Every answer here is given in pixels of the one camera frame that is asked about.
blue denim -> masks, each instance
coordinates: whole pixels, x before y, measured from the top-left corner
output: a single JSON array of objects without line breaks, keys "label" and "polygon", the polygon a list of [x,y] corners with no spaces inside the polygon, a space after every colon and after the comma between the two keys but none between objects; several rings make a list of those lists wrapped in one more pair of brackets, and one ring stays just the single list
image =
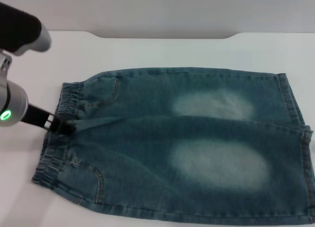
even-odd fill
[{"label": "blue denim", "polygon": [[218,225],[315,219],[306,126],[285,74],[141,68],[64,83],[33,182],[96,212]]}]

denim shorts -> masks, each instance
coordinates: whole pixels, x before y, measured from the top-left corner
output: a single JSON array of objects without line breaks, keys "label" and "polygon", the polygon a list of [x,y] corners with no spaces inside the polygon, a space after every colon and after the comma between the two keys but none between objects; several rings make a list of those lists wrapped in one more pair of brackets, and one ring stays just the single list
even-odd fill
[{"label": "denim shorts", "polygon": [[218,225],[315,222],[306,126],[285,74],[140,68],[64,83],[32,181],[96,212]]}]

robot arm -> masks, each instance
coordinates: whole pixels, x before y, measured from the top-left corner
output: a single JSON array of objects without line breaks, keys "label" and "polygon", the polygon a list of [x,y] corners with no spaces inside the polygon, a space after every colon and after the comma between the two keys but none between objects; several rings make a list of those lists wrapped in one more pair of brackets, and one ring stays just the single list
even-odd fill
[{"label": "robot arm", "polygon": [[0,3],[0,126],[19,121],[36,125],[51,132],[68,133],[73,127],[57,116],[29,104],[23,88],[7,80],[12,57],[27,50],[47,51],[51,38],[46,28],[34,16]]}]

green indicator light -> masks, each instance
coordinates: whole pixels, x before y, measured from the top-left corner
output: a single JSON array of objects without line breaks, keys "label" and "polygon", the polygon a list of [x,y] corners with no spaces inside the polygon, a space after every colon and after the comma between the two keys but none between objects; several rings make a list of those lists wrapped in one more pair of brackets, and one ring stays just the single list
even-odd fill
[{"label": "green indicator light", "polygon": [[7,120],[8,118],[11,117],[11,111],[10,110],[6,110],[2,113],[2,115],[0,116],[0,120]]}]

white tabletop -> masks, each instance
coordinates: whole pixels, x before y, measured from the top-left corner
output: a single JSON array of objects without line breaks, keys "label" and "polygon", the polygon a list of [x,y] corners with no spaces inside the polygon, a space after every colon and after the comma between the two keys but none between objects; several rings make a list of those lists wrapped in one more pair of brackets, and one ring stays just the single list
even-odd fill
[{"label": "white tabletop", "polygon": [[[306,124],[315,128],[315,33],[241,33],[227,39],[50,34],[52,48],[46,53],[27,52],[14,57],[8,78],[26,90],[32,104],[51,112],[57,106],[62,82],[83,81],[102,71],[215,67],[286,73]],[[44,133],[23,123],[0,129],[0,227],[202,226],[99,214],[32,184]]]}]

